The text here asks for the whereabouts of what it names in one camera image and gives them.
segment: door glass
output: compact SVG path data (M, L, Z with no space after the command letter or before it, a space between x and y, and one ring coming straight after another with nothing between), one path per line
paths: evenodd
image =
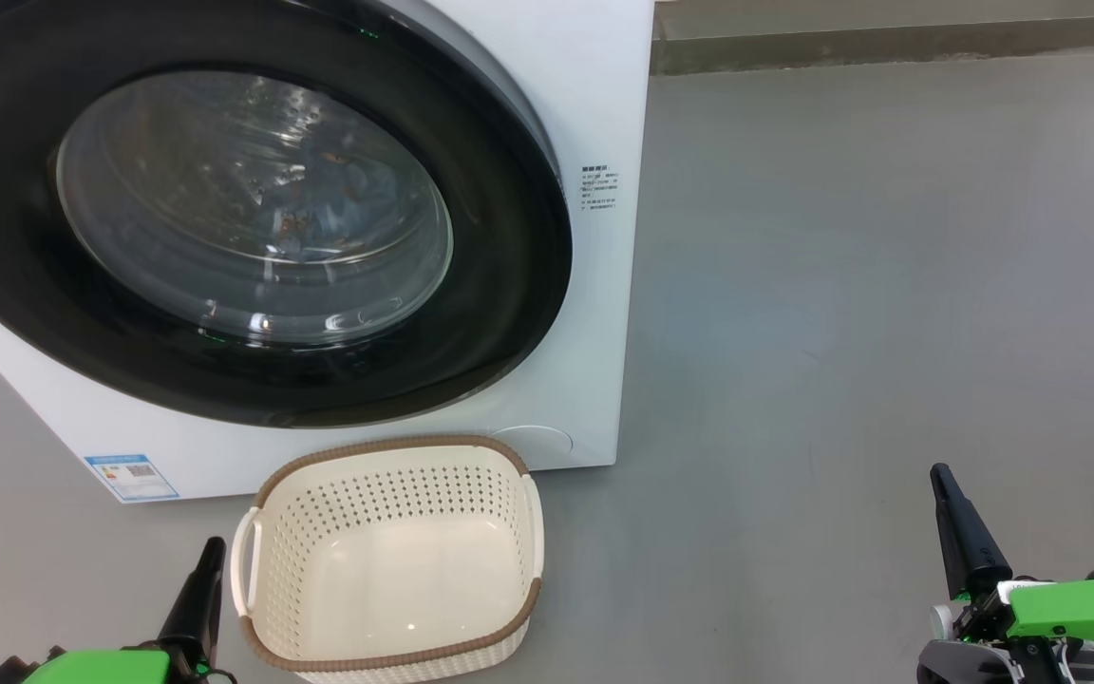
M149 302L258 341L338 343L406 320L450 265L450 217L411 152L274 79L155 76L70 127L57 189L92 255Z

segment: white handle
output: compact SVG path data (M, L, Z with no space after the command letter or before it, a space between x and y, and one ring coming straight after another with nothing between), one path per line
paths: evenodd
M544 576L544 505L538 499L538 485L529 475L522 475L529 503L529 520L535 525L535 577Z
M247 514L240 520L240 528L234 532L234 541L231 543L231 598L234 599L234 610L240 617L252 615L252 607L256 603L256 570L257 559L260 559L260 524L256 523L256 514L260 509L252 507ZM256 541L252 545L252 573L248 577L247 598L244 598L243 589L243 548L247 546L248 532L256 529Z

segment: white plastic basket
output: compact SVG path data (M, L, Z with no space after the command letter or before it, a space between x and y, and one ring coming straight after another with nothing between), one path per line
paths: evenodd
M405 684L509 658L543 567L522 460L496 439L442 436L321 451L274 473L234 533L230 570L244 639L269 665Z

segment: white washing machine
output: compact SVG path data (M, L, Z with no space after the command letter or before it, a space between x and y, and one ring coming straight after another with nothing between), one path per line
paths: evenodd
M613 464L650 0L0 0L0 372L121 501Z

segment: washing machine door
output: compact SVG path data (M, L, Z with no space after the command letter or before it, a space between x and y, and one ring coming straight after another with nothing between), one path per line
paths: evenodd
M568 212L525 96L422 8L0 0L1 323L252 425L509 372L563 300Z

